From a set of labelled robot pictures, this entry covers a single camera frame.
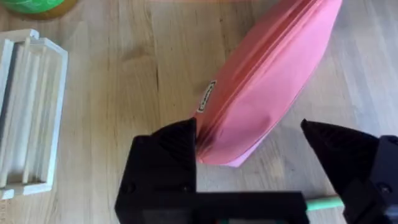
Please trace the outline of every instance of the pink pouch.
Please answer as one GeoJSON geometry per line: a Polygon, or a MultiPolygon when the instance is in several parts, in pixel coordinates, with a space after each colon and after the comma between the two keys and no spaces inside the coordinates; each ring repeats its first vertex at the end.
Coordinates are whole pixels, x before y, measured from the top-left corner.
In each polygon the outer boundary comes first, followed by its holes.
{"type": "Polygon", "coordinates": [[[250,30],[195,113],[197,158],[240,166],[322,58],[341,0],[281,0],[250,30]]]}

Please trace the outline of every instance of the fabric label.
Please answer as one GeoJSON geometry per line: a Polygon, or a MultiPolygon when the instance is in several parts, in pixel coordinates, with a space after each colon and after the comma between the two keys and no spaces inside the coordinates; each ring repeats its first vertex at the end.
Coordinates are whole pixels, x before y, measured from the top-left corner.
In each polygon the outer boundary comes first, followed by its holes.
{"type": "Polygon", "coordinates": [[[203,95],[203,98],[201,99],[199,108],[197,110],[198,113],[203,113],[207,104],[207,101],[210,98],[210,93],[213,91],[214,86],[216,85],[217,80],[212,81],[209,86],[207,87],[205,94],[203,95]]]}
{"type": "Polygon", "coordinates": [[[48,11],[60,5],[64,0],[0,0],[8,9],[24,14],[48,11]]]}

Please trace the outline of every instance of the green handle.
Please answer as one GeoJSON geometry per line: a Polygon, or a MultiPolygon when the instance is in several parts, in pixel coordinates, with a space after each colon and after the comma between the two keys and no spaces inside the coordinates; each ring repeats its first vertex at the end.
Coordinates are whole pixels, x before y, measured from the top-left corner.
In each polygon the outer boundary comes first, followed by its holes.
{"type": "Polygon", "coordinates": [[[0,3],[13,11],[36,14],[59,6],[64,0],[0,0],[0,3]]]}
{"type": "Polygon", "coordinates": [[[329,198],[320,198],[315,200],[307,200],[307,211],[319,209],[342,207],[344,203],[338,196],[329,198]]]}

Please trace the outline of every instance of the wooden surface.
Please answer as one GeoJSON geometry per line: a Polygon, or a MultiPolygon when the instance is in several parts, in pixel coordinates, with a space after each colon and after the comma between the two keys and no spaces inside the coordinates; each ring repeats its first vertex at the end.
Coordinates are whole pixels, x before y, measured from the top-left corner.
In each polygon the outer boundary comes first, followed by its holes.
{"type": "MultiPolygon", "coordinates": [[[[82,0],[63,19],[22,21],[70,53],[53,190],[0,202],[0,223],[117,223],[132,138],[193,114],[203,90],[275,1],[82,0]]],[[[346,0],[325,58],[282,122],[239,169],[198,165],[201,191],[333,189],[299,128],[303,118],[398,134],[398,1],[346,0]]],[[[344,223],[341,209],[313,223],[344,223]]]]}

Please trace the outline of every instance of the green cylinder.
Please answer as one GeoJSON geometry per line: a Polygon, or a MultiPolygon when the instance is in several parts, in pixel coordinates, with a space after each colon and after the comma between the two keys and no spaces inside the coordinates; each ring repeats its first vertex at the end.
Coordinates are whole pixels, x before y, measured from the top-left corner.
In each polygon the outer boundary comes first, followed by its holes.
{"type": "Polygon", "coordinates": [[[56,8],[64,0],[0,0],[0,3],[21,14],[36,14],[56,8]]]}

